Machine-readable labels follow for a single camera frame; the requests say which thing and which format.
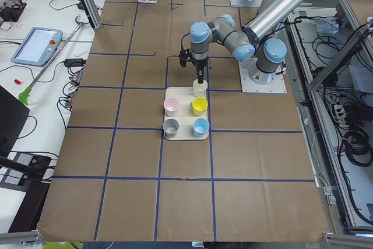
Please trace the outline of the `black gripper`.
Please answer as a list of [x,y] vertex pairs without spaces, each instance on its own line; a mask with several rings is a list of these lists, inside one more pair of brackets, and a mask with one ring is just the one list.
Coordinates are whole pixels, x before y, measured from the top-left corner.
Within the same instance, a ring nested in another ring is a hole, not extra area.
[[196,68],[196,73],[198,76],[198,83],[203,83],[205,67],[208,63],[208,57],[204,59],[196,59],[196,58],[191,57],[191,61],[192,61],[193,66]]

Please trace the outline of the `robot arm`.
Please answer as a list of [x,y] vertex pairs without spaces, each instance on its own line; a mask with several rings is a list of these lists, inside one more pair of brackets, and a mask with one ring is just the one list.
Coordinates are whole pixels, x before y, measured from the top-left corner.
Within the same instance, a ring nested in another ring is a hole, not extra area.
[[257,15],[241,30],[236,30],[233,18],[224,14],[211,22],[193,23],[189,38],[191,48],[180,53],[180,64],[191,61],[196,68],[198,83],[203,83],[210,43],[220,43],[240,62],[262,52],[261,40],[267,36],[303,0],[263,0]]

